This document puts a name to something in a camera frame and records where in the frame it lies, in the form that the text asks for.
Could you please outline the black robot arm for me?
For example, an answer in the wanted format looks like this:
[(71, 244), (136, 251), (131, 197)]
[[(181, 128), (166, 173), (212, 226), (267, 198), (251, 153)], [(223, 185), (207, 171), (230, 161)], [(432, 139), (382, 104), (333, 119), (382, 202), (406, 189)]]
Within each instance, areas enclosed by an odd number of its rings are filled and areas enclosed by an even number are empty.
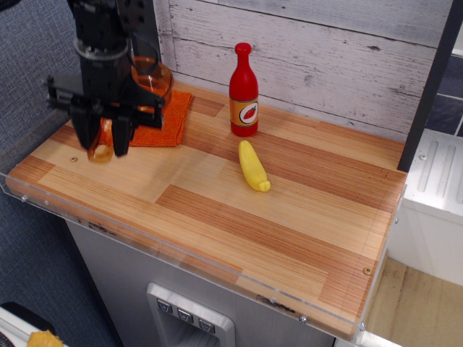
[(159, 56), (133, 53), (145, 1), (70, 1), (69, 8), (81, 73), (48, 76), (48, 102), (68, 112), (88, 159), (107, 163), (127, 154), (140, 125), (163, 126), (173, 77)]

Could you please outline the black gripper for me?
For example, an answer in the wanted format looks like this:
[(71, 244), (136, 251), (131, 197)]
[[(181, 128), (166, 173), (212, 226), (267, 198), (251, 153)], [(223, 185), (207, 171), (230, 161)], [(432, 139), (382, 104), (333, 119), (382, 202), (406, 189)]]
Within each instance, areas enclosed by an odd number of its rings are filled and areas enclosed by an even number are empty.
[[(135, 83), (129, 80), (134, 57), (130, 53), (113, 61), (82, 57), (80, 75), (47, 77), (50, 106), (70, 113), (77, 138), (86, 150), (90, 149), (100, 129), (100, 117), (126, 115), (127, 109), (136, 102), (153, 101), (147, 92), (137, 91)], [(116, 157), (126, 155), (135, 133), (131, 118), (114, 119), (111, 132)]]

